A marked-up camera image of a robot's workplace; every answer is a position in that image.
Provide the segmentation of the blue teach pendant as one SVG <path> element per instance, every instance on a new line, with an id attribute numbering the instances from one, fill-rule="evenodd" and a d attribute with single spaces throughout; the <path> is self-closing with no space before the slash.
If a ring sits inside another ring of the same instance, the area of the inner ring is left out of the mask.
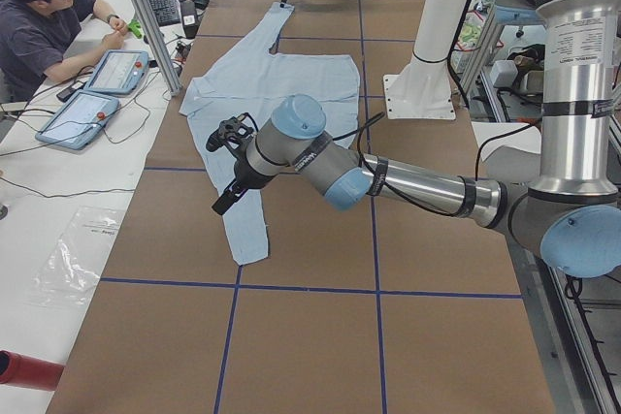
<path id="1" fill-rule="evenodd" d="M 99 135 L 119 107 L 120 102 L 114 96 L 77 91 L 35 134 L 35 139 L 81 150 Z"/>
<path id="2" fill-rule="evenodd" d="M 144 50 L 108 50 L 84 89 L 115 96 L 128 95 L 145 75 L 148 62 L 148 54 Z"/>

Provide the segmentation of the white plastic chair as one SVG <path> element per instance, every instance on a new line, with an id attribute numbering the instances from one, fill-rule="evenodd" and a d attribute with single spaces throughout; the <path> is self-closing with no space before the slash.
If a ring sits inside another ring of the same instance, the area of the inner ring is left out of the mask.
<path id="1" fill-rule="evenodd" d="M 492 137 L 527 127 L 526 130 L 489 142 L 481 151 L 487 177 L 508 182 L 529 182 L 539 176 L 541 135 L 527 123 L 473 122 L 479 146 Z"/>

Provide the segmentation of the black smartphone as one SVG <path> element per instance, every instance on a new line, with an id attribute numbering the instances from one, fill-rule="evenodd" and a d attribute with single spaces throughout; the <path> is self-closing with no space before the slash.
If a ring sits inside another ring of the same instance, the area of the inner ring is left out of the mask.
<path id="1" fill-rule="evenodd" d="M 84 82 L 77 81 L 75 83 L 70 84 L 65 87 L 61 91 L 56 94 L 56 99 L 59 102 L 66 103 L 74 94 L 78 91 L 82 90 L 84 87 Z"/>

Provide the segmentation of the green tool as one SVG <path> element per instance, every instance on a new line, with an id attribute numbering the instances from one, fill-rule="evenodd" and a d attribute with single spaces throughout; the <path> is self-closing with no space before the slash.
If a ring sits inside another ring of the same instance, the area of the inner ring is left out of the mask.
<path id="1" fill-rule="evenodd" d="M 141 40 L 144 37 L 143 29 L 141 23 L 137 19 L 132 19 L 127 23 L 127 28 L 130 33 L 132 33 L 136 39 Z"/>

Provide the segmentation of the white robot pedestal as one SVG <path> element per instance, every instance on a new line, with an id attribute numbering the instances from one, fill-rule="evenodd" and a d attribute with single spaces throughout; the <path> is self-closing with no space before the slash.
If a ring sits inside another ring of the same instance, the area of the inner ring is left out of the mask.
<path id="1" fill-rule="evenodd" d="M 453 120 L 448 73 L 455 37 L 469 0 L 425 0 L 411 60 L 398 75 L 384 77 L 390 119 Z"/>

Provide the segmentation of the lower blue teach pendant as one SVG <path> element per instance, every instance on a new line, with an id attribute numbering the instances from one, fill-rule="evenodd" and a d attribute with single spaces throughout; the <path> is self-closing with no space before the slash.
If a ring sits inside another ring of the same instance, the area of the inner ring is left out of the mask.
<path id="1" fill-rule="evenodd" d="M 35 134 L 35 139 L 81 150 L 99 135 L 119 107 L 120 102 L 114 96 L 77 91 Z"/>

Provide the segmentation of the clear plastic bag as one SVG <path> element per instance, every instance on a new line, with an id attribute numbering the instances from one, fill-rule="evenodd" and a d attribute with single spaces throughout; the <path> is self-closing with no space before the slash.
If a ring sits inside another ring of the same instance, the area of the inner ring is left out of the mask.
<path id="1" fill-rule="evenodd" d="M 28 302 L 42 307 L 88 307 L 125 213 L 124 209 L 79 207 L 34 275 Z"/>

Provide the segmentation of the light blue collared shirt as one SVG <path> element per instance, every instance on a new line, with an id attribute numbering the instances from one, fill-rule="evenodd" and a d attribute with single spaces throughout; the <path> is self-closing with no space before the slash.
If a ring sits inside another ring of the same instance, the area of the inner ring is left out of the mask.
<path id="1" fill-rule="evenodd" d="M 234 178 L 235 158 L 225 148 L 206 149 L 219 123 L 244 112 L 265 124 L 288 96 L 305 94 L 324 110 L 326 130 L 349 146 L 358 124 L 360 76 L 348 55 L 270 52 L 294 8 L 275 2 L 244 38 L 189 84 L 180 106 L 209 178 L 222 193 Z"/>

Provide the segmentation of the red cylinder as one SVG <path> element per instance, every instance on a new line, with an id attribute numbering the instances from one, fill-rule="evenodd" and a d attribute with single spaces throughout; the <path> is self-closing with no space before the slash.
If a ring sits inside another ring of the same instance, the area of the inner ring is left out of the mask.
<path id="1" fill-rule="evenodd" d="M 54 391 L 65 366 L 1 351 L 1 384 L 41 391 Z"/>

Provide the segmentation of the person in dark shirt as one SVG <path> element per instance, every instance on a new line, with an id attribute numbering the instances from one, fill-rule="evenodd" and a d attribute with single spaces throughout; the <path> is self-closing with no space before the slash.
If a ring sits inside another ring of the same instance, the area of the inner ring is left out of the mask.
<path id="1" fill-rule="evenodd" d="M 65 52 L 94 16 L 112 28 L 95 48 L 67 58 Z M 127 23 L 104 0 L 1 0 L 1 70 L 11 97 L 30 100 L 45 80 L 61 83 L 95 66 L 106 51 L 120 49 Z"/>

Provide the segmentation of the aluminium frame post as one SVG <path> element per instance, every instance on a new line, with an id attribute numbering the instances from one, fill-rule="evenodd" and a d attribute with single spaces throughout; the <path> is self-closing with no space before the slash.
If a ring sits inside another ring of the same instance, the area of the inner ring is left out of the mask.
<path id="1" fill-rule="evenodd" d="M 165 40 L 161 35 L 155 14 L 148 0 L 131 0 L 131 2 L 146 34 L 148 45 L 158 64 L 160 73 L 166 81 L 171 96 L 175 97 L 181 92 L 182 86 L 179 76 L 174 69 Z"/>

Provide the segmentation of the upper blue teach pendant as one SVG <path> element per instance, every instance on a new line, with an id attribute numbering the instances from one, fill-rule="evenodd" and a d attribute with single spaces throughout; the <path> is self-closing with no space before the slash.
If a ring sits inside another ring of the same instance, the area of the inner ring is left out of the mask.
<path id="1" fill-rule="evenodd" d="M 148 54 L 144 50 L 108 50 L 84 89 L 115 96 L 128 95 L 145 75 L 148 62 Z"/>

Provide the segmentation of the black keyboard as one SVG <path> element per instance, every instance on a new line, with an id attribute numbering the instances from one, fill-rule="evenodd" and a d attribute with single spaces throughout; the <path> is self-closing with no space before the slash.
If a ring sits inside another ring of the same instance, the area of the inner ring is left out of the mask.
<path id="1" fill-rule="evenodd" d="M 178 0 L 148 0 L 159 26 L 180 23 Z"/>

